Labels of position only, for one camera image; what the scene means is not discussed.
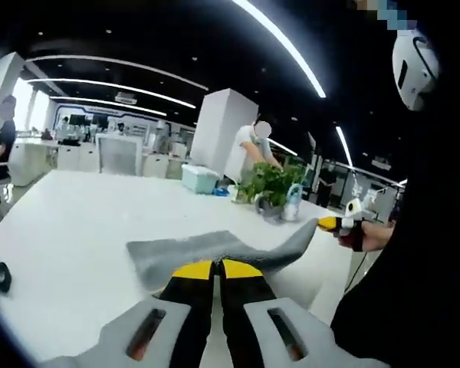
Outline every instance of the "gray cloth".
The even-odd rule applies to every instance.
[[[226,258],[248,263],[265,274],[279,271],[305,253],[316,228],[317,219],[313,218],[270,251],[249,247],[228,231],[183,239],[131,241],[126,246],[143,286],[155,293],[167,285],[177,268],[203,260]]]

